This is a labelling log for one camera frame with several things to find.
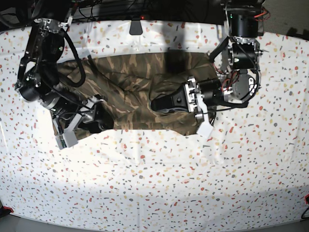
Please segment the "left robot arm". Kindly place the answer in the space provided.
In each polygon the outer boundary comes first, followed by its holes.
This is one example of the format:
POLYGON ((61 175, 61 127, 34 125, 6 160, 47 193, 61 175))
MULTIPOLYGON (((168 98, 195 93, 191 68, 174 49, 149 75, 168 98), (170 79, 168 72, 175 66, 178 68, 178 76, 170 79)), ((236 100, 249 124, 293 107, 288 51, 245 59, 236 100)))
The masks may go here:
POLYGON ((223 0, 226 16, 226 38, 210 53, 210 64, 227 51, 226 71, 219 77, 197 80, 189 76, 174 92, 156 97, 151 109, 159 113, 187 112, 194 114, 197 134, 208 138, 219 111, 246 108, 260 88, 259 58, 263 54, 258 36, 264 34, 264 17, 269 13, 262 0, 223 0))

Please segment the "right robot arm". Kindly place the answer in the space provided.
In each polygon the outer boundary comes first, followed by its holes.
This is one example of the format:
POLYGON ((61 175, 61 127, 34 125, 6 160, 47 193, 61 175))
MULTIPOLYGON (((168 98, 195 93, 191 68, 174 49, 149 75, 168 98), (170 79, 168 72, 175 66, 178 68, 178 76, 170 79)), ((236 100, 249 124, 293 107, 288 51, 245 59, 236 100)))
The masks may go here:
POLYGON ((78 129, 94 134, 114 126, 112 117, 102 106, 104 99, 100 95, 84 99, 69 89, 81 87, 86 81, 82 61, 67 33, 78 5, 77 0, 38 1, 30 19, 33 26, 15 84, 25 101, 39 101, 50 111, 60 149, 78 143, 75 134, 78 129), (77 62, 81 76, 77 82, 57 68, 56 62, 62 56, 65 43, 77 62))

